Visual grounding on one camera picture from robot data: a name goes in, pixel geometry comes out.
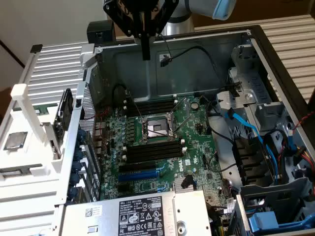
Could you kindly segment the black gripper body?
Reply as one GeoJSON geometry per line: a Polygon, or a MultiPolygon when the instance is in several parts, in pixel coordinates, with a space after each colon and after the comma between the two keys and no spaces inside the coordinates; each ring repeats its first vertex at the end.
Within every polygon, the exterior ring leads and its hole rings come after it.
{"type": "Polygon", "coordinates": [[[153,37],[161,33],[179,2],[164,0],[152,17],[158,3],[158,0],[123,0],[120,5],[118,0],[106,0],[103,10],[126,36],[153,37]]]}

